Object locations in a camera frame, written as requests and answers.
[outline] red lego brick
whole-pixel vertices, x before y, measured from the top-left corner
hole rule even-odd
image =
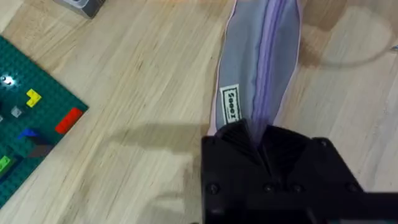
[[[55,131],[60,134],[66,134],[69,129],[79,120],[83,112],[78,108],[72,108],[69,113],[58,123]]]

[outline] gray object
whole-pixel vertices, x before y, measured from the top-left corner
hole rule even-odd
[[[104,4],[105,0],[54,0],[55,2],[92,19]]]
[[[17,106],[14,106],[14,107],[12,108],[12,110],[11,110],[11,114],[12,114],[14,117],[18,118],[18,117],[22,114],[22,111],[21,111]]]
[[[236,1],[218,70],[209,134],[246,119],[258,144],[277,116],[300,42],[298,0]]]

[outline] purple zipper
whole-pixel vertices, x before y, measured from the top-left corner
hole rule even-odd
[[[259,144],[267,121],[267,90],[270,85],[271,53],[274,42],[277,20],[281,14],[285,0],[269,0],[262,28],[259,60],[257,63],[256,94],[252,112],[252,140]]]

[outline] wooden table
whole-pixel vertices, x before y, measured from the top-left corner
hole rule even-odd
[[[331,138],[366,190],[398,190],[396,0],[304,1],[278,124]],[[109,0],[92,21],[0,0],[0,31],[90,106],[0,223],[201,221],[206,133],[231,0]]]

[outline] green lego baseplate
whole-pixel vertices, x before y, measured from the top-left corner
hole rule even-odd
[[[30,90],[39,95],[34,103],[28,103]],[[32,156],[37,146],[54,146],[63,138],[56,127],[72,108],[79,113],[88,109],[0,36],[0,208],[44,160],[45,154]],[[27,129],[35,136],[23,134]]]

